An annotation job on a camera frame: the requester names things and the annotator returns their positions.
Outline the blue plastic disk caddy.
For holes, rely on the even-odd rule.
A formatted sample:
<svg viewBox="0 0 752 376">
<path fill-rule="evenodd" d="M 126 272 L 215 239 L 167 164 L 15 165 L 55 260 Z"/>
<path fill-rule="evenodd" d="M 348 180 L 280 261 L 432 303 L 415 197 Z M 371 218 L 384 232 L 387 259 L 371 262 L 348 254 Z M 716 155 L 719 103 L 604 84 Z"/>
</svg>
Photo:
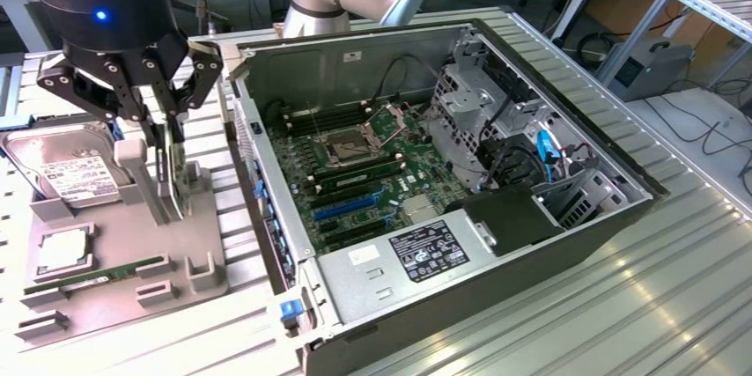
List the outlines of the blue plastic disk caddy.
<svg viewBox="0 0 752 376">
<path fill-rule="evenodd" d="M 0 157 L 19 162 L 60 161 L 92 155 L 114 156 L 124 140 L 118 123 L 88 113 L 0 117 Z"/>
</svg>

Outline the grey plastic parts rack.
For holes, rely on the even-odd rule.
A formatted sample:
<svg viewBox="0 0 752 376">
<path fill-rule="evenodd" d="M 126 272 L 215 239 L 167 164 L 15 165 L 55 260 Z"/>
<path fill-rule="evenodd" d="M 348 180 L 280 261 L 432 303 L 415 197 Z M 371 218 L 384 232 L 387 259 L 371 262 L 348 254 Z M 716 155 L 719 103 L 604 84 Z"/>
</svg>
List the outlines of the grey plastic parts rack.
<svg viewBox="0 0 752 376">
<path fill-rule="evenodd" d="M 26 274 L 19 292 L 20 309 L 12 334 L 24 350 L 110 328 L 151 314 L 222 296 L 228 289 L 224 253 L 211 188 L 211 175 L 195 166 L 191 215 L 170 224 L 159 204 L 156 160 L 143 140 L 115 143 L 116 164 L 134 183 L 119 188 L 120 200 L 74 209 L 60 199 L 31 202 Z M 86 257 L 75 266 L 39 273 L 43 236 L 72 229 L 87 232 Z M 163 262 L 136 269 L 136 275 L 107 281 L 96 278 L 23 294 L 27 286 L 107 269 L 162 255 Z"/>
</svg>

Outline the blue case release latch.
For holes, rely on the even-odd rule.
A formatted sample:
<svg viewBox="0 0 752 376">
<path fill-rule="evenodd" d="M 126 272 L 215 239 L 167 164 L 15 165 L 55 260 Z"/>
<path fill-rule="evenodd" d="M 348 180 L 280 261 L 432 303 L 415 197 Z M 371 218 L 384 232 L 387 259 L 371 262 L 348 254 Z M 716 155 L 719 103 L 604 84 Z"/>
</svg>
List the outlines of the blue case release latch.
<svg viewBox="0 0 752 376">
<path fill-rule="evenodd" d="M 306 314 L 307 309 L 302 299 L 288 299 L 274 308 L 274 311 L 278 313 L 275 320 L 287 330 L 292 330 L 298 327 L 298 318 Z"/>
</svg>

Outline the black RAM slot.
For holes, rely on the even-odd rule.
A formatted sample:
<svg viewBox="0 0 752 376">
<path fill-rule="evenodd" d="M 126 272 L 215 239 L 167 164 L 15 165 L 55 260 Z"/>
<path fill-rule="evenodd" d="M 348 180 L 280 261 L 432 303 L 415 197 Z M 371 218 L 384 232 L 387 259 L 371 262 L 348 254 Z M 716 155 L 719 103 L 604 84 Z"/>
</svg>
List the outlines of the black RAM slot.
<svg viewBox="0 0 752 376">
<path fill-rule="evenodd" d="M 367 168 L 370 166 L 386 164 L 388 162 L 392 162 L 394 160 L 395 160 L 395 155 L 387 154 L 387 155 L 379 156 L 376 158 L 370 158 L 370 159 L 364 159 L 364 160 L 358 161 L 358 162 L 352 162 L 350 164 L 346 164 L 344 166 L 336 166 L 336 167 L 332 167 L 332 168 L 320 168 L 320 169 L 312 171 L 310 173 L 310 176 L 312 176 L 315 178 L 327 178 L 327 177 L 343 174 L 343 173 L 348 173 L 351 171 L 360 170 L 360 169 Z"/>
<path fill-rule="evenodd" d="M 360 104 L 348 104 L 348 105 L 339 105 L 336 107 L 327 107 L 327 108 L 315 108 L 318 110 L 316 118 L 318 120 L 323 119 L 336 119 L 343 118 L 351 115 L 360 115 L 363 113 L 363 107 Z M 303 120 L 308 119 L 310 111 L 308 109 L 299 110 L 299 111 L 284 111 L 282 114 L 283 118 L 288 121 Z"/>
<path fill-rule="evenodd" d="M 320 126 L 320 131 L 326 132 L 334 129 L 340 129 L 344 127 L 350 127 L 358 124 L 362 124 L 367 121 L 367 117 L 363 116 L 362 118 L 351 118 L 348 120 L 339 120 L 339 121 L 332 121 L 332 122 L 326 122 L 323 125 L 319 124 Z M 287 127 L 287 132 L 291 136 L 308 136 L 311 134 L 315 134 L 315 129 L 312 124 L 304 124 L 302 126 L 295 125 L 292 126 L 291 124 Z"/>
<path fill-rule="evenodd" d="M 384 165 L 388 164 L 394 161 L 396 161 L 398 159 L 394 156 L 384 156 L 376 159 L 368 159 L 364 160 L 363 162 L 359 163 L 354 163 L 346 166 L 340 166 L 332 169 L 324 169 L 324 170 L 318 170 L 314 173 L 311 173 L 307 176 L 307 180 L 308 181 L 322 181 L 323 179 L 331 178 L 334 176 L 338 176 L 340 174 L 352 172 L 352 171 L 359 171 L 362 169 L 370 168 L 372 166 L 378 166 L 378 165 Z"/>
<path fill-rule="evenodd" d="M 403 170 L 403 162 L 396 160 L 388 164 L 372 166 L 359 171 L 352 171 L 331 178 L 316 181 L 315 184 L 324 190 L 344 188 L 368 181 L 376 181 L 391 177 Z"/>
<path fill-rule="evenodd" d="M 367 114 L 363 112 L 342 112 L 338 114 L 318 113 L 302 115 L 286 122 L 286 127 L 292 133 L 310 134 L 319 131 L 343 128 L 364 123 Z"/>
<path fill-rule="evenodd" d="M 326 122 L 339 121 L 339 120 L 348 120 L 351 118 L 362 118 L 366 115 L 366 112 L 359 107 L 338 107 L 328 110 L 322 110 L 315 112 L 314 114 L 300 114 L 291 116 L 287 122 L 295 125 L 304 125 L 312 124 L 316 122 L 318 124 L 323 125 Z"/>
</svg>

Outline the metal socket cover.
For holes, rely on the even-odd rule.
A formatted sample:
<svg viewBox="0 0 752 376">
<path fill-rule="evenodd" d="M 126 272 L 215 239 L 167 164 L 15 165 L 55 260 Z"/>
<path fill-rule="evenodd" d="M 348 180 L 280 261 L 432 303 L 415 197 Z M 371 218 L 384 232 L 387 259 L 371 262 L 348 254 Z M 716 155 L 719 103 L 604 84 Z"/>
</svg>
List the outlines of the metal socket cover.
<svg viewBox="0 0 752 376">
<path fill-rule="evenodd" d="M 387 136 L 380 136 L 379 128 L 378 128 L 378 118 L 388 113 L 391 118 L 395 121 L 396 128 Z M 404 113 L 399 107 L 394 106 L 390 102 L 386 103 L 382 108 L 374 113 L 374 115 L 368 118 L 366 123 L 363 123 L 363 129 L 366 131 L 366 138 L 370 144 L 375 148 L 383 148 L 396 137 L 398 135 L 408 128 L 408 125 L 404 120 Z"/>
</svg>

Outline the blue expansion slot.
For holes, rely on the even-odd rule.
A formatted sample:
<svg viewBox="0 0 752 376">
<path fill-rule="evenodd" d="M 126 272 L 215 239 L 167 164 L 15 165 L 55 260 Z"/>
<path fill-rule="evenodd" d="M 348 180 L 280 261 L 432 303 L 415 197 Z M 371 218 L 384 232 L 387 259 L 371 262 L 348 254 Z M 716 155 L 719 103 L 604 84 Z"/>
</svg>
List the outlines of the blue expansion slot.
<svg viewBox="0 0 752 376">
<path fill-rule="evenodd" d="M 367 209 L 374 207 L 379 204 L 379 201 L 375 197 L 362 198 L 360 200 L 344 203 L 338 206 L 332 206 L 328 209 L 318 210 L 314 212 L 312 219 L 315 222 L 322 222 L 326 219 L 339 217 L 344 214 L 355 212 L 358 210 Z"/>
</svg>

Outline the silver CPU chip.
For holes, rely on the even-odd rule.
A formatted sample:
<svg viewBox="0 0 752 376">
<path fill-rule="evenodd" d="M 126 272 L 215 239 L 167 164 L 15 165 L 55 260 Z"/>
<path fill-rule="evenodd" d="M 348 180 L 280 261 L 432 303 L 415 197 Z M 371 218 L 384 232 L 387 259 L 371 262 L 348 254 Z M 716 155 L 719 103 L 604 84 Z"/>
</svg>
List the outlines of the silver CPU chip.
<svg viewBox="0 0 752 376">
<path fill-rule="evenodd" d="M 86 257 L 86 249 L 87 232 L 84 229 L 44 235 L 38 255 L 38 272 L 47 273 L 75 266 Z"/>
</svg>

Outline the CPU socket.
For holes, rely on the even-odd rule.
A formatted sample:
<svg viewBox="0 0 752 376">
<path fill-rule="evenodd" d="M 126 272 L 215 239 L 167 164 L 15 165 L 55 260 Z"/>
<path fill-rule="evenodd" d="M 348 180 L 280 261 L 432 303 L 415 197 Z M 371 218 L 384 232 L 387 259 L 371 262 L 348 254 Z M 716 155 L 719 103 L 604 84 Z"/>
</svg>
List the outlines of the CPU socket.
<svg viewBox="0 0 752 376">
<path fill-rule="evenodd" d="M 346 166 L 351 162 L 376 156 L 378 151 L 359 129 L 344 129 L 320 136 L 319 141 L 327 156 L 327 167 Z"/>
</svg>

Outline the silver hard disk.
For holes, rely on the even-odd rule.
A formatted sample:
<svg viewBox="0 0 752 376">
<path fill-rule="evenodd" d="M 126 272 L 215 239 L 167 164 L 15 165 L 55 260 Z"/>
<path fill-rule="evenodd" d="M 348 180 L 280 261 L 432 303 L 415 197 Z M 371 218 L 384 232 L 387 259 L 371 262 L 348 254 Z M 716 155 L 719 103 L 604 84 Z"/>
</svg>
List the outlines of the silver hard disk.
<svg viewBox="0 0 752 376">
<path fill-rule="evenodd" d="M 44 199 L 82 209 L 119 201 L 119 188 L 134 183 L 114 158 L 119 140 L 100 121 L 36 122 L 28 129 L 0 132 L 0 152 Z"/>
</svg>

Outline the black plastic shroud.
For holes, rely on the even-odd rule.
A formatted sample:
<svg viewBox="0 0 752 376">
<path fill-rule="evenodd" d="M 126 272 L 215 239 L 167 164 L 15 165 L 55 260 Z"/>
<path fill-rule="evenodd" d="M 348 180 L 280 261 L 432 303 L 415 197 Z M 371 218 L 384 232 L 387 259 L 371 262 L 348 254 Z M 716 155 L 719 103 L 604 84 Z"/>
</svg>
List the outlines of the black plastic shroud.
<svg viewBox="0 0 752 376">
<path fill-rule="evenodd" d="M 468 195 L 444 208 L 446 213 L 455 210 L 464 210 L 471 222 L 483 225 L 496 240 L 491 247 L 496 256 L 564 232 L 542 209 L 532 190 L 523 186 L 507 186 Z"/>
</svg>

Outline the open black PC case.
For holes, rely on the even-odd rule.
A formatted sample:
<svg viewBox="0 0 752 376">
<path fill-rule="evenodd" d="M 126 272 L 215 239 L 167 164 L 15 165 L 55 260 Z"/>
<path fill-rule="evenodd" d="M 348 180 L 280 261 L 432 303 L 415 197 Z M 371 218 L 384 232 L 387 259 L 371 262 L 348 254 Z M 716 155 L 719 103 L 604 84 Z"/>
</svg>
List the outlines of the open black PC case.
<svg viewBox="0 0 752 376">
<path fill-rule="evenodd" d="M 288 299 L 302 299 L 306 305 L 307 312 L 298 318 L 296 328 L 287 330 L 276 323 L 282 339 L 296 350 L 308 376 L 336 376 L 362 369 L 562 275 L 667 196 L 667 189 L 647 169 L 576 107 L 574 94 L 590 87 L 587 77 L 526 33 L 504 36 L 486 22 L 464 19 L 244 42 L 226 46 L 223 56 L 235 91 L 235 160 L 252 211 L 252 227 L 262 242 L 263 264 L 272 280 L 275 297 L 270 312 L 275 318 L 274 308 Z M 527 187 L 564 232 L 498 256 L 492 269 L 416 305 L 346 328 L 318 263 L 327 254 L 318 253 L 306 233 L 272 148 L 271 120 L 284 111 L 308 109 L 307 103 L 314 108 L 327 108 L 400 102 L 428 123 L 442 69 L 454 63 L 510 68 L 554 87 L 560 94 L 556 106 L 562 108 L 567 126 L 563 143 L 568 156 L 563 164 L 547 170 L 531 152 L 514 145 L 516 153 L 496 158 L 491 169 L 475 174 L 450 164 L 428 131 L 463 189 L 450 203 L 496 188 Z M 263 180 L 260 199 L 254 197 L 258 180 Z M 436 207 L 439 216 L 447 214 L 446 206 Z M 279 234 L 271 233 L 267 218 L 278 220 Z M 280 235 L 295 262 L 294 277 L 284 272 L 287 254 L 280 252 L 275 241 Z"/>
</svg>

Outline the Nvidia Quadro graphics card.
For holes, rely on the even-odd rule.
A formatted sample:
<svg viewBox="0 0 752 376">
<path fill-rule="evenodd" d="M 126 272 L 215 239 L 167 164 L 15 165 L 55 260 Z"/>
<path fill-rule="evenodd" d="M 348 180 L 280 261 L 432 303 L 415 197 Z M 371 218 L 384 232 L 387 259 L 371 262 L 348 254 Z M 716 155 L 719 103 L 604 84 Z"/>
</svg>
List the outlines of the Nvidia Quadro graphics card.
<svg viewBox="0 0 752 376">
<path fill-rule="evenodd" d="M 179 113 L 170 88 L 164 83 L 152 85 L 154 96 L 163 111 L 163 122 L 154 125 L 156 191 L 170 224 L 186 219 L 191 213 L 192 177 L 195 166 L 187 163 L 183 145 L 183 121 L 186 113 Z"/>
</svg>

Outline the thin metal locking lever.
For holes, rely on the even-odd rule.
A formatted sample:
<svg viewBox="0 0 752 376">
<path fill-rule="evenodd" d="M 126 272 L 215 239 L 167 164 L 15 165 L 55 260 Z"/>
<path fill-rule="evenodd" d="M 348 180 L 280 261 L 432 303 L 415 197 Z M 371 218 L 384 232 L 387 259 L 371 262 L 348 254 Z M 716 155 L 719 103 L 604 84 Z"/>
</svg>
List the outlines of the thin metal locking lever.
<svg viewBox="0 0 752 376">
<path fill-rule="evenodd" d="M 319 121 L 318 121 L 318 118 L 316 118 L 318 110 L 312 107 L 311 103 L 307 103 L 307 106 L 308 106 L 308 111 L 310 111 L 310 117 L 312 119 L 312 126 L 314 126 L 314 129 L 315 129 L 315 134 L 316 134 L 315 140 L 316 140 L 318 143 L 323 143 L 326 141 L 326 138 L 322 136 Z"/>
</svg>

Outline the grey power supply unit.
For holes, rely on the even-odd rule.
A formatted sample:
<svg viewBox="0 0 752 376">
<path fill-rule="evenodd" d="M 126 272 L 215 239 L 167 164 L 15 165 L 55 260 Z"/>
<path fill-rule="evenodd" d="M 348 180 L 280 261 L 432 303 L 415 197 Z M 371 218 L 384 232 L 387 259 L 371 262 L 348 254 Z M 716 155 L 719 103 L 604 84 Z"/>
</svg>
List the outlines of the grey power supply unit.
<svg viewBox="0 0 752 376">
<path fill-rule="evenodd" d="M 470 281 L 499 262 L 496 239 L 456 210 L 324 255 L 319 267 L 346 328 Z"/>
</svg>

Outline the green RAM stick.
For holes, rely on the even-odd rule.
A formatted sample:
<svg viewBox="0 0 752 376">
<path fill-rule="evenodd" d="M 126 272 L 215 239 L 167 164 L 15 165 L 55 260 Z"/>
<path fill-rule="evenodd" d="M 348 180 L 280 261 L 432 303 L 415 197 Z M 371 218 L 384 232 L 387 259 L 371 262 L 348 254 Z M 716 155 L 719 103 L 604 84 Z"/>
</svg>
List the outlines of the green RAM stick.
<svg viewBox="0 0 752 376">
<path fill-rule="evenodd" d="M 380 181 L 382 179 L 402 174 L 406 168 L 407 164 L 404 162 L 394 161 L 323 178 L 316 181 L 314 185 L 315 193 L 324 195 Z"/>
<path fill-rule="evenodd" d="M 107 281 L 114 281 L 114 280 L 120 280 L 120 279 L 126 279 L 128 277 L 132 277 L 136 275 L 136 269 L 147 266 L 147 265 L 152 265 L 156 263 L 163 262 L 164 257 L 162 255 L 156 255 L 152 257 L 148 257 L 146 259 L 142 259 L 136 262 L 128 262 L 123 265 L 107 268 L 107 269 L 99 269 L 75 276 L 68 276 L 64 277 L 59 280 L 55 281 L 50 281 L 46 282 L 43 284 L 36 284 L 32 286 L 27 286 L 23 289 L 23 294 L 24 295 L 31 295 L 35 294 L 38 292 L 42 291 L 47 291 L 55 288 L 63 288 L 68 285 L 72 284 L 79 284 L 82 282 L 90 281 L 90 280 L 95 280 L 96 278 L 100 277 L 106 277 Z"/>
</svg>

